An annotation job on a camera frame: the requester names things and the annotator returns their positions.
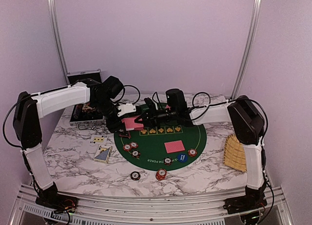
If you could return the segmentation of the red playing card deck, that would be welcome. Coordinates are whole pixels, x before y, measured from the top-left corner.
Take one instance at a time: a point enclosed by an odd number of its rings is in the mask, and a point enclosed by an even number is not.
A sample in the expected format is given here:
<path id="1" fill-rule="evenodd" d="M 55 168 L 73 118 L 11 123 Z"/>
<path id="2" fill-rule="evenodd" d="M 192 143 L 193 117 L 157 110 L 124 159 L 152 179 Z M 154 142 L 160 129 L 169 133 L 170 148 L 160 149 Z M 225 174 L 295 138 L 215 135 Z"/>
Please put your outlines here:
<path id="1" fill-rule="evenodd" d="M 137 117 L 130 117 L 122 119 L 122 122 L 125 124 L 126 131 L 138 130 L 141 131 L 144 129 L 144 125 L 142 123 L 136 123 L 135 119 Z"/>

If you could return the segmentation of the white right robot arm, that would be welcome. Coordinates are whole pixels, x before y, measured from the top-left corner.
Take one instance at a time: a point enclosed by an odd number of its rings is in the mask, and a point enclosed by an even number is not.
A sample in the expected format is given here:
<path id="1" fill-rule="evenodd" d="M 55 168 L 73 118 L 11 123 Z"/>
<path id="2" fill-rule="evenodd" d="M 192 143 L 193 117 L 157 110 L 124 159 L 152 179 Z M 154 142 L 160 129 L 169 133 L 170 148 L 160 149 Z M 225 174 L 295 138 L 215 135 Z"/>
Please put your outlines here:
<path id="1" fill-rule="evenodd" d="M 184 126 L 201 125 L 214 122 L 231 122 L 236 138 L 243 145 L 246 167 L 247 185 L 245 195 L 228 198 L 224 208 L 229 214 L 247 211 L 261 206 L 265 179 L 265 151 L 263 140 L 267 132 L 267 116 L 256 101 L 242 95 L 235 100 L 208 104 L 202 106 L 187 106 L 184 93 L 180 89 L 166 91 L 167 108 L 157 105 L 153 100 L 145 98 L 148 106 L 136 119 L 145 127 L 159 126 L 161 123 L 177 121 Z"/>

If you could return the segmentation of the black hundred chip stack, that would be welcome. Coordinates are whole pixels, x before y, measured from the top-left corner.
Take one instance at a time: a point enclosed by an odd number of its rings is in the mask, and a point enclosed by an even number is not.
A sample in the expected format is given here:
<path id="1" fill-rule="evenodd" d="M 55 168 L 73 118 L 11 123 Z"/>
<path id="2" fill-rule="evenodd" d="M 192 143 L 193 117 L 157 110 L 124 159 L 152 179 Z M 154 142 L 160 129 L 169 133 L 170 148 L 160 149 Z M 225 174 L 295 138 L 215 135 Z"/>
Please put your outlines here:
<path id="1" fill-rule="evenodd" d="M 137 171 L 133 171 L 131 174 L 130 174 L 130 177 L 132 180 L 134 181 L 138 181 L 140 179 L 140 173 L 137 172 Z"/>

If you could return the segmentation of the red chips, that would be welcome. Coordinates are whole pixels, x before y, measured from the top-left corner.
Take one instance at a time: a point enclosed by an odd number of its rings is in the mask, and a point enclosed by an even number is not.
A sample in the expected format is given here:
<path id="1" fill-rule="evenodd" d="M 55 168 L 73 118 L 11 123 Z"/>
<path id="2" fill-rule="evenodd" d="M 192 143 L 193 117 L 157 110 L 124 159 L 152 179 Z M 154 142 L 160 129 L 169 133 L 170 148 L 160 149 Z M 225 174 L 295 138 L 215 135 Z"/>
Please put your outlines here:
<path id="1" fill-rule="evenodd" d="M 136 142 L 130 142 L 130 143 L 123 145 L 123 150 L 129 152 L 133 149 L 136 149 L 137 147 L 138 147 L 138 144 Z"/>
<path id="2" fill-rule="evenodd" d="M 188 155 L 190 157 L 195 157 L 197 155 L 197 150 L 196 149 L 189 149 L 188 150 Z"/>

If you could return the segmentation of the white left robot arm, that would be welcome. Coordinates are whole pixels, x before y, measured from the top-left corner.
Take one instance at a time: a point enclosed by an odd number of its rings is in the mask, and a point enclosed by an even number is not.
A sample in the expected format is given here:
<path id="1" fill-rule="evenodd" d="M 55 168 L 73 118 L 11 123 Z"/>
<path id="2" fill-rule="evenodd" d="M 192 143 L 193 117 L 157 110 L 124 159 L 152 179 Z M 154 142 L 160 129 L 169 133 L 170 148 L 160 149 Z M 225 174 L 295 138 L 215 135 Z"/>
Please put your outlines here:
<path id="1" fill-rule="evenodd" d="M 38 187 L 37 204 L 60 208 L 75 201 L 74 197 L 58 193 L 56 183 L 48 172 L 41 145 L 40 119 L 72 105 L 90 103 L 91 107 L 105 118 L 106 127 L 111 133 L 124 131 L 124 123 L 118 116 L 119 110 L 112 101 L 123 89 L 122 82 L 110 76 L 103 83 L 84 79 L 73 85 L 45 92 L 19 94 L 13 128 L 21 144 L 25 165 L 34 177 L 35 186 Z"/>

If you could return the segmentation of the blue small blind button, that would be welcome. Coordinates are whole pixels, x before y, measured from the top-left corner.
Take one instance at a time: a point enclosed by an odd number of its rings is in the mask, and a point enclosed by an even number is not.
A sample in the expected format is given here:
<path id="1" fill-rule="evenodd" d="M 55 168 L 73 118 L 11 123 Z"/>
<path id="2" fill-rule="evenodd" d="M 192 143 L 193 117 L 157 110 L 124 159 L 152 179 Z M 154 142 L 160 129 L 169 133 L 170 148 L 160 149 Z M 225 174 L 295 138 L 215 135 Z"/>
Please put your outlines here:
<path id="1" fill-rule="evenodd" d="M 188 160 L 188 155 L 187 154 L 179 154 L 177 156 L 177 160 L 181 163 L 185 163 Z"/>

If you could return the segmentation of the triangular all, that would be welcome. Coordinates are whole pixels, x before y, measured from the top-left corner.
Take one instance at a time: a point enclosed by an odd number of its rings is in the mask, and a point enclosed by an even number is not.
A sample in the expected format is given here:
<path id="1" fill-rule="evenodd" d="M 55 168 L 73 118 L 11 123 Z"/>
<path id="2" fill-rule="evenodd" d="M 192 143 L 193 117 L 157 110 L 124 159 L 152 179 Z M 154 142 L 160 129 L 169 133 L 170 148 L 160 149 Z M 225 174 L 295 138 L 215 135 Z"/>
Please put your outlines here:
<path id="1" fill-rule="evenodd" d="M 121 138 L 128 138 L 128 139 L 131 139 L 131 134 L 130 134 L 129 131 L 120 133 L 119 136 L 120 136 Z"/>

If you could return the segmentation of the red five chip stack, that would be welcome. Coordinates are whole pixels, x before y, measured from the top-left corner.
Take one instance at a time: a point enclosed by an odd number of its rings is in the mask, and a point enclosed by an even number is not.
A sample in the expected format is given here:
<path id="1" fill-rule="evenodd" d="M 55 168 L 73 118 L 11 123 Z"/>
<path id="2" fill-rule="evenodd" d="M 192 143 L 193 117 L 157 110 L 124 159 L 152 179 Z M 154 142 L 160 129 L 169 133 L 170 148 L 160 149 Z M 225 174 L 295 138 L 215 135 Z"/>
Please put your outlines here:
<path id="1" fill-rule="evenodd" d="M 164 180 L 166 178 L 166 175 L 167 175 L 167 171 L 165 169 L 159 169 L 156 172 L 156 179 L 159 181 Z"/>

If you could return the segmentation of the dealt card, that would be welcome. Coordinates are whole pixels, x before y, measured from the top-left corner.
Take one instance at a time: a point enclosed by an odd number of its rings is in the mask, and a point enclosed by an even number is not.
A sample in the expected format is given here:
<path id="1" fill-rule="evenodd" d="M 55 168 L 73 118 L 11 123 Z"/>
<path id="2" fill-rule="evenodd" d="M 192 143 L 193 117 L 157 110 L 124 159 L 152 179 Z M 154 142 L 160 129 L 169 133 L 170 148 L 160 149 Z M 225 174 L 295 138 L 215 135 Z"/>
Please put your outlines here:
<path id="1" fill-rule="evenodd" d="M 173 142 L 166 142 L 164 143 L 165 149 L 167 153 L 176 153 L 185 150 L 184 144 L 181 140 L 173 141 Z"/>

